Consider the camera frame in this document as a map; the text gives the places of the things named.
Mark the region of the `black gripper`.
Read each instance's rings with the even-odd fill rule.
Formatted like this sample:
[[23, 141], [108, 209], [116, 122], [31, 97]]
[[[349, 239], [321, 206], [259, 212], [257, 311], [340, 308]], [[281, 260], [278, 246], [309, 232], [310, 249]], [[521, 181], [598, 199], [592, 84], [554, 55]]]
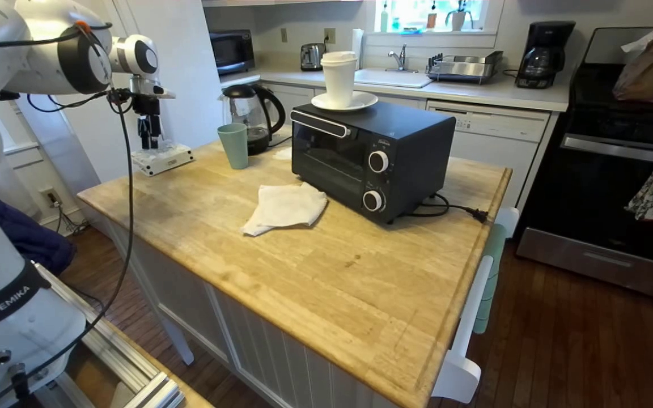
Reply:
[[131, 110], [138, 116], [138, 137], [140, 137], [140, 148], [138, 154], [155, 154], [163, 153], [162, 145], [162, 107], [159, 97], [163, 95], [163, 89], [143, 76], [131, 77]]

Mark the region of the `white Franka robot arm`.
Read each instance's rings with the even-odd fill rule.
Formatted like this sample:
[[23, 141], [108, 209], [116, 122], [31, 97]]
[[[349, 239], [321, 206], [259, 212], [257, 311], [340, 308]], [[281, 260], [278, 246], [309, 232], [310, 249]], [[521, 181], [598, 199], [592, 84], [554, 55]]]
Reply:
[[[20, 95], [108, 95], [131, 77], [131, 97], [159, 94], [159, 57], [143, 34], [116, 36], [75, 0], [0, 0], [0, 101]], [[0, 199], [30, 212], [0, 137]], [[70, 352], [97, 320], [54, 292], [47, 273], [25, 258], [0, 224], [0, 407], [20, 403], [64, 374]]]

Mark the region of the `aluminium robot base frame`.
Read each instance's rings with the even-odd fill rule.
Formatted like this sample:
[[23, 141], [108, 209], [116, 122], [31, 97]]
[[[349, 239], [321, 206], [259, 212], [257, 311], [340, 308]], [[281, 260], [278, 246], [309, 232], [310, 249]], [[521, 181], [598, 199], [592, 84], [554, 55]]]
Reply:
[[181, 408], [177, 380], [99, 320], [72, 349], [66, 369], [33, 392], [40, 408]]

